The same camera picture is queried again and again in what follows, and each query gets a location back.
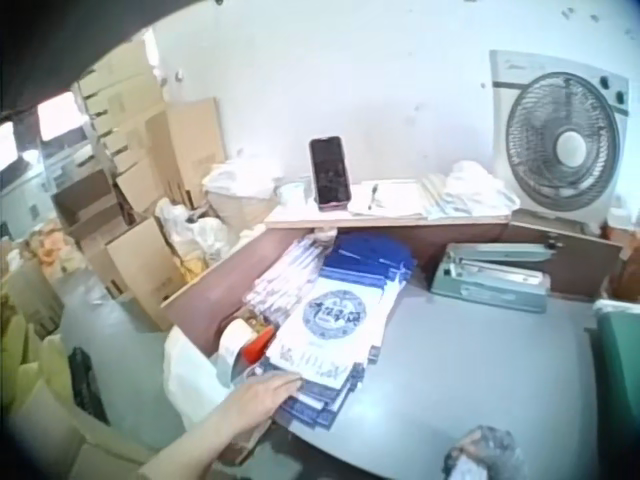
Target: concrete floor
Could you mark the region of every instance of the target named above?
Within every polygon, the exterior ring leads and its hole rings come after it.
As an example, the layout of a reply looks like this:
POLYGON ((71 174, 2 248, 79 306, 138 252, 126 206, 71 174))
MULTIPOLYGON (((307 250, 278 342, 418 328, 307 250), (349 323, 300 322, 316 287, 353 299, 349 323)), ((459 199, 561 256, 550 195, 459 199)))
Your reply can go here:
MULTIPOLYGON (((153 449, 161 449, 178 438, 184 428, 178 413, 165 396, 162 385, 163 346, 167 334, 158 333, 154 329, 134 300, 112 301, 98 279, 89 271, 68 276, 60 282, 58 290, 66 304, 61 326, 63 340, 67 348, 81 346, 91 356, 112 426, 153 449)), ((584 326, 575 327, 594 326, 589 323, 592 319, 585 321, 584 326)), ((589 349, 585 347, 583 350, 582 361, 587 375, 593 371, 593 365, 590 364, 589 349)), ((563 393, 540 392, 541 398, 546 402, 553 402, 558 395, 563 393)), ((584 399, 582 405, 575 406, 576 409, 586 411, 588 418, 585 425, 589 428, 585 429, 585 435, 589 438, 563 438, 558 435, 558 428, 561 429, 561 426, 549 419, 553 424, 549 425, 550 435, 545 446, 545 455, 549 460, 547 472, 554 471, 552 464, 562 467, 558 468, 558 472, 566 472, 563 468, 572 462, 588 463, 590 467, 587 471, 597 467, 597 459, 594 458, 596 433, 595 428, 591 428, 597 421, 597 412, 591 397, 595 397, 595 391, 593 396, 589 395, 589 398, 584 399), (576 451, 579 446, 582 446, 582 452, 576 451)), ((522 415, 527 415, 526 408, 522 415)), ((532 418, 531 422, 535 422, 532 428, 539 429, 539 422, 544 421, 544 418, 532 418)), ((330 457, 279 426, 274 426, 265 435, 245 465, 233 469, 218 466, 216 469, 215 478, 373 478, 330 457)), ((594 470, 590 478, 596 476, 594 470)))

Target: white fan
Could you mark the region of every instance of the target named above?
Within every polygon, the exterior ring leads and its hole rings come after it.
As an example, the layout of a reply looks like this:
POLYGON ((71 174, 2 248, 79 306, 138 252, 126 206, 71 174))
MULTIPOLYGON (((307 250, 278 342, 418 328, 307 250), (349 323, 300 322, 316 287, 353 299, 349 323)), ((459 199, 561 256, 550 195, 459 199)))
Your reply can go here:
POLYGON ((569 60, 491 51, 496 174, 522 207, 604 221, 620 170, 629 81, 569 60))

